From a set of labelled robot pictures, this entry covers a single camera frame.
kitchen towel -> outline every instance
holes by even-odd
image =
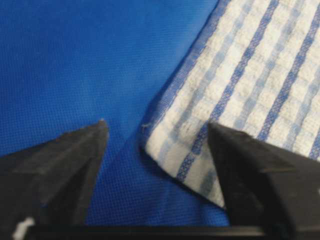
[[[220,207],[208,121],[320,160],[319,23],[319,0],[220,0],[142,125],[146,152]]]

striped towel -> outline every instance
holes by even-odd
[[[320,160],[319,4],[219,1],[143,131],[160,167],[223,207],[208,121]]]

woven fabric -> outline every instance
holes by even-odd
[[[208,121],[320,160],[319,3],[219,1],[145,123],[159,166],[223,207]]]
[[[105,119],[110,137],[87,224],[228,224],[138,147],[149,103],[216,3],[1,0],[0,156]]]

blue stripe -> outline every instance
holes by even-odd
[[[309,153],[309,158],[317,160],[319,155],[320,155],[320,128],[318,130],[318,133],[315,137],[311,151]]]
[[[240,62],[238,63],[238,65],[236,66],[236,68],[232,74],[230,82],[225,87],[219,102],[217,103],[217,105],[213,109],[212,113],[210,114],[210,117],[209,117],[210,121],[218,121],[220,116],[224,112],[225,107],[226,107],[226,105],[227,105],[227,103],[228,103],[228,101],[229,101],[229,99],[235,89],[236,84],[238,83],[239,79],[242,77],[242,75],[245,72],[245,68],[248,64],[248,61],[253,56],[253,54],[256,50],[256,47],[259,45],[261,39],[263,38],[265,30],[266,30],[268,24],[270,23],[272,15],[273,15],[275,9],[277,8],[278,4],[279,4],[278,0],[271,0],[270,1],[270,4],[267,7],[267,9],[263,15],[263,17],[259,23],[259,26],[258,26],[257,30],[255,31],[253,38],[251,39],[251,41],[249,43],[249,46],[244,51]],[[206,121],[203,124],[203,126],[201,127],[201,129],[198,132],[196,139],[192,145],[191,152],[185,157],[185,159],[183,160],[183,162],[178,170],[178,174],[177,174],[176,178],[179,181],[183,182],[185,180],[192,163],[195,161],[196,155],[199,155],[201,152],[201,148],[203,146],[204,140],[207,138],[207,135],[208,135],[207,123],[208,123],[208,121]]]
[[[307,93],[305,94],[303,98],[303,102],[300,105],[298,114],[294,120],[293,125],[290,128],[289,134],[286,137],[283,148],[292,150],[293,145],[296,141],[296,138],[300,133],[302,124],[308,112],[310,111],[312,100],[316,96],[317,92],[319,91],[319,88],[320,88],[320,67],[318,67],[314,75],[314,79],[308,87]]]
[[[200,184],[199,193],[202,196],[208,198],[209,194],[213,190],[214,182],[216,181],[216,179],[217,179],[217,172],[213,171],[213,169],[210,169],[206,173],[206,175],[204,176]]]
[[[295,56],[291,70],[289,71],[286,79],[284,80],[284,83],[282,85],[282,88],[278,96],[276,97],[274,103],[272,104],[272,107],[264,121],[263,127],[260,133],[258,134],[257,139],[261,141],[265,141],[268,138],[270,129],[274,124],[274,122],[276,121],[281,107],[283,106],[283,104],[285,103],[285,101],[289,96],[290,89],[297,78],[298,72],[302,64],[305,62],[306,54],[314,41],[316,32],[319,28],[319,23],[320,23],[320,4],[316,9],[310,29],[303,40],[301,48],[298,54]]]
[[[233,124],[233,127],[235,129],[241,130],[244,128],[250,113],[253,111],[254,107],[256,106],[257,99],[259,98],[260,93],[265,87],[266,80],[268,79],[270,73],[272,72],[272,70],[276,65],[276,60],[279,54],[285,48],[285,44],[288,42],[288,40],[292,36],[291,32],[296,26],[297,19],[300,15],[300,11],[303,6],[303,3],[304,3],[303,0],[297,0],[295,2],[295,5],[290,13],[290,16],[281,30],[281,35],[277,43],[275,44],[274,48],[272,49],[272,52],[268,60],[266,61],[266,64],[264,66],[262,73],[260,74],[259,78],[255,82],[255,85],[253,87],[253,90],[250,96],[246,99],[240,115],[236,118]]]
[[[182,67],[177,72],[177,74],[172,79],[172,83],[168,87],[168,89],[164,92],[161,100],[156,106],[155,114],[152,115],[150,119],[150,124],[147,127],[143,128],[141,144],[143,146],[146,145],[149,137],[151,136],[154,129],[164,118],[167,110],[171,107],[174,102],[178,92],[183,87],[189,72],[196,65],[197,59],[204,50],[208,39],[212,36],[212,34],[216,31],[217,25],[220,21],[221,16],[225,13],[228,3],[231,0],[220,0],[212,11],[211,16],[209,17],[207,23],[199,34],[199,37],[195,41],[195,43],[191,46],[190,53],[185,58]]]
[[[237,17],[237,19],[234,21],[231,31],[225,36],[220,49],[212,59],[209,70],[205,73],[205,75],[201,79],[199,87],[195,89],[195,91],[193,92],[191,100],[189,101],[187,107],[185,108],[184,112],[181,114],[177,123],[174,125],[174,128],[168,134],[170,138],[166,140],[161,146],[161,149],[157,156],[157,160],[159,162],[163,162],[166,159],[166,155],[168,154],[170,148],[172,147],[172,144],[176,143],[178,140],[181,126],[186,122],[186,120],[190,118],[193,108],[204,97],[204,92],[206,91],[207,87],[211,83],[212,79],[215,77],[217,68],[225,60],[225,56],[230,46],[232,45],[237,32],[242,27],[246,16],[250,12],[253,1],[254,0],[249,0],[243,5],[242,11],[240,15]]]

blue fabric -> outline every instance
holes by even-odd
[[[227,225],[139,150],[140,124],[216,0],[0,1],[0,155],[105,119],[87,223]]]

